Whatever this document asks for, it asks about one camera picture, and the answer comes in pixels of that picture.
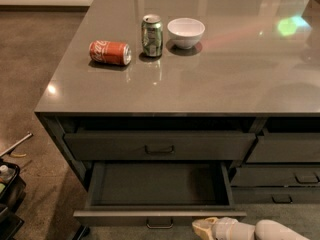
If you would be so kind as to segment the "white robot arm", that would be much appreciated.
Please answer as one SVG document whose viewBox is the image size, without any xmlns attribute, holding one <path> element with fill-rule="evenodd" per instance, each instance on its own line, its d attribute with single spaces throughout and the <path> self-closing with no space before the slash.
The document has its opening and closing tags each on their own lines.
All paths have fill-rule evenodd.
<svg viewBox="0 0 320 240">
<path fill-rule="evenodd" d="M 202 240 L 309 240 L 273 220 L 250 225 L 229 217 L 210 217 L 193 221 L 192 228 Z"/>
</svg>

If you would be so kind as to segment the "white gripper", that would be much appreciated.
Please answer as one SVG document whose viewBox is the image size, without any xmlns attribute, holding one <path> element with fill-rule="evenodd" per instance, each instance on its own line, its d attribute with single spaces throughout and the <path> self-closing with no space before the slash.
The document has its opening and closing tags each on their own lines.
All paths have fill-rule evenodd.
<svg viewBox="0 0 320 240">
<path fill-rule="evenodd" d="M 202 240 L 255 240 L 253 225 L 228 217 L 198 219 L 192 222 L 192 228 Z"/>
</svg>

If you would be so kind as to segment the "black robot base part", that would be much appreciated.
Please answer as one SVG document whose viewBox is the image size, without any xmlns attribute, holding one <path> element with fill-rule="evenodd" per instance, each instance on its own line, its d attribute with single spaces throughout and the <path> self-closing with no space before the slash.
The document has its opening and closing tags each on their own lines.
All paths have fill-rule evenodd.
<svg viewBox="0 0 320 240">
<path fill-rule="evenodd" d="M 90 233 L 90 228 L 86 226 L 80 226 L 72 240 L 81 240 L 83 237 L 86 237 Z"/>
</svg>

